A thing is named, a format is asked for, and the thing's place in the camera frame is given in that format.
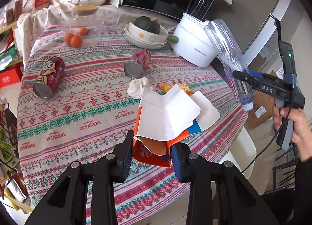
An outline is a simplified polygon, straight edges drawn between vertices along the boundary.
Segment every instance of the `cardboard box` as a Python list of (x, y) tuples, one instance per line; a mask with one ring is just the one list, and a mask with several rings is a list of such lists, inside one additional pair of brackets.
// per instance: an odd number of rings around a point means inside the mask
[(22, 72), (21, 63), (9, 67), (7, 70), (0, 72), (0, 87), (5, 87), (21, 81)]
[(266, 62), (266, 60), (258, 54), (252, 62), (248, 65), (248, 69), (252, 71), (258, 71), (260, 67)]
[(144, 88), (139, 104), (133, 157), (170, 167), (170, 147), (190, 135), (210, 130), (220, 113), (197, 91), (188, 96), (177, 84), (165, 95)]
[[(274, 71), (270, 74), (277, 77)], [(247, 126), (249, 128), (256, 128), (273, 116), (272, 107), (274, 103), (269, 98), (268, 94), (259, 91), (255, 92), (255, 98), (252, 101), (254, 108), (248, 111)]]

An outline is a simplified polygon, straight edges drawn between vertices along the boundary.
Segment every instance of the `white cardboard flap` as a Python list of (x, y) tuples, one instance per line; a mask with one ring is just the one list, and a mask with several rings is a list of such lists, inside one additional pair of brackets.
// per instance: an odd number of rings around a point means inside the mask
[(205, 131), (217, 122), (220, 118), (220, 112), (200, 91), (196, 91), (191, 99), (200, 107), (200, 113), (196, 117), (196, 121), (201, 131)]
[(144, 88), (140, 107), (137, 136), (159, 141), (178, 137), (201, 110), (177, 84), (163, 96)]

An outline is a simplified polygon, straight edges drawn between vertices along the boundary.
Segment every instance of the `crumpled tissue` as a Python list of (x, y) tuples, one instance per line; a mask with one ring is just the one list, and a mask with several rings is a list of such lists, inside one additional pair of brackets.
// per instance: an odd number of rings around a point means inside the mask
[(149, 80), (146, 77), (134, 79), (130, 82), (127, 93), (132, 98), (141, 99), (144, 87), (153, 90), (153, 88), (149, 86)]

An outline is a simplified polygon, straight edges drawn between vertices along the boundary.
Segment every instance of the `human hand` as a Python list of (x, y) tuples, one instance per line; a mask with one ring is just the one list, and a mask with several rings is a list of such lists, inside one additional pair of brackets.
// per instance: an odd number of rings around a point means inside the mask
[[(270, 101), (274, 103), (274, 98), (270, 97)], [(273, 126), (278, 130), (282, 124), (282, 117), (286, 117), (289, 108), (279, 109), (275, 105), (272, 108)], [(288, 116), (289, 119), (294, 121), (294, 132), (292, 134), (292, 142), (297, 144), (300, 160), (305, 162), (312, 158), (312, 132), (309, 123), (302, 109), (291, 109)]]

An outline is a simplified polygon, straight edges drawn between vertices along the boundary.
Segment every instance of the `patterned tablecloth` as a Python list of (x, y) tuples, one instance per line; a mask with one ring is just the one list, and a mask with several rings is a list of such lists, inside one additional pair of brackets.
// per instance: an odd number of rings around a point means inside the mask
[[(138, 50), (127, 42), (123, 29), (105, 27), (102, 41), (87, 49), (62, 47), (62, 33), (53, 26), (35, 42), (22, 80), (18, 104), (18, 149), (32, 202), (36, 205), (73, 161), (83, 164), (110, 153), (134, 129), (139, 100), (127, 94), (131, 79), (125, 62)], [(219, 161), (240, 133), (247, 114), (233, 99), (224, 80), (212, 67), (198, 68), (176, 57), (169, 45), (151, 50), (145, 73), (156, 92), (161, 83), (186, 83), (200, 90), (221, 117), (211, 132), (185, 140), (193, 152)], [(57, 91), (49, 100), (38, 98), (32, 84), (51, 56), (65, 62)], [(132, 224), (162, 209), (182, 195), (189, 184), (180, 184), (173, 168), (155, 167), (132, 160), (124, 184), (115, 184), (119, 224)], [(90, 224), (91, 189), (86, 221)]]

